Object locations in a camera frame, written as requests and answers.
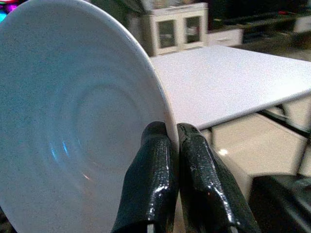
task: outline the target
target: cabinet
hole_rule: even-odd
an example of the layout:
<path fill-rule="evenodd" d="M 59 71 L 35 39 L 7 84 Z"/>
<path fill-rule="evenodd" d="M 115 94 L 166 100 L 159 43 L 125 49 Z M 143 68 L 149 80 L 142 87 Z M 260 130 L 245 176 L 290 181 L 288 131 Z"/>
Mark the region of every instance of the cabinet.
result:
<path fill-rule="evenodd" d="M 311 16 L 299 17 L 296 20 L 294 32 L 303 33 L 311 31 Z"/>
<path fill-rule="evenodd" d="M 209 33 L 207 35 L 207 43 L 212 45 L 235 46 L 242 43 L 243 30 L 234 29 L 218 33 Z"/>
<path fill-rule="evenodd" d="M 152 10 L 144 17 L 144 48 L 150 56 L 206 45 L 207 4 Z"/>

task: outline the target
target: tv stand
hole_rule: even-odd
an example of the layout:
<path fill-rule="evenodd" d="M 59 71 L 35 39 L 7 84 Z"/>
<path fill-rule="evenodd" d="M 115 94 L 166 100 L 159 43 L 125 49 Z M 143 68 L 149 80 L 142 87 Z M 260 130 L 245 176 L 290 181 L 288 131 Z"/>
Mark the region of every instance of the tv stand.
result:
<path fill-rule="evenodd" d="M 225 45 L 246 50 L 266 51 L 269 48 L 289 46 L 302 33 L 311 33 L 311 12 L 304 14 L 279 15 L 269 13 L 252 17 L 241 17 L 225 21 L 226 25 L 208 32 L 208 45 Z M 215 41 L 218 34 L 231 39 L 230 32 L 239 30 L 239 43 L 230 44 L 221 39 Z"/>

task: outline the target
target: white table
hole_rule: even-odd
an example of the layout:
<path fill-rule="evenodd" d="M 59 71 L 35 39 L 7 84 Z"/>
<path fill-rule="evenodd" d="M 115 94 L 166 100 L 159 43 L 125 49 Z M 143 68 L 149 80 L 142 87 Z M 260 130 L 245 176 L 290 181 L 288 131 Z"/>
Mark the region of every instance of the white table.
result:
<path fill-rule="evenodd" d="M 176 122 L 199 129 L 311 93 L 311 62 L 222 46 L 151 60 Z"/>

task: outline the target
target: white plate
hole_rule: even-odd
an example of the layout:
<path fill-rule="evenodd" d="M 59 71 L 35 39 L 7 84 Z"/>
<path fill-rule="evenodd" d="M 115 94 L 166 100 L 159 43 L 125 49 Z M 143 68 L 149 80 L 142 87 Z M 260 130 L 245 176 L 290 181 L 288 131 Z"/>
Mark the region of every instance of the white plate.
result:
<path fill-rule="evenodd" d="M 165 93 L 141 46 L 82 0 L 30 0 L 0 24 L 0 206 L 19 233 L 110 232 Z"/>

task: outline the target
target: black object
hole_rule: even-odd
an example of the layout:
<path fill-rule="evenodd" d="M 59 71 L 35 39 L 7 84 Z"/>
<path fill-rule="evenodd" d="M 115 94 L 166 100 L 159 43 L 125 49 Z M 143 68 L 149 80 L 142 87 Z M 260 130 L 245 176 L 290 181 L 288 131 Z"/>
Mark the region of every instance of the black object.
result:
<path fill-rule="evenodd" d="M 0 208 L 0 233 L 17 233 Z"/>
<path fill-rule="evenodd" d="M 146 13 L 141 0 L 92 0 L 92 4 L 109 13 L 124 27 L 128 27 L 129 13 Z"/>
<path fill-rule="evenodd" d="M 298 13 L 307 6 L 308 0 L 231 0 L 227 18 L 261 15 L 288 11 Z"/>
<path fill-rule="evenodd" d="M 310 132 L 307 129 L 302 128 L 301 126 L 291 122 L 287 116 L 280 116 L 278 114 L 275 114 L 273 112 L 270 112 L 269 110 L 261 110 L 257 112 L 258 114 L 269 118 L 270 120 L 284 126 L 285 128 L 305 137 L 308 138 L 310 136 Z"/>
<path fill-rule="evenodd" d="M 208 30 L 222 27 L 230 0 L 197 0 L 206 2 L 208 6 Z"/>
<path fill-rule="evenodd" d="M 187 232 L 260 233 L 234 177 L 192 125 L 178 124 Z"/>
<path fill-rule="evenodd" d="M 310 177 L 256 177 L 249 205 L 263 233 L 311 233 Z"/>
<path fill-rule="evenodd" d="M 178 156 L 172 150 L 163 122 L 144 130 L 141 147 L 126 172 L 113 233 L 173 231 L 178 194 Z"/>

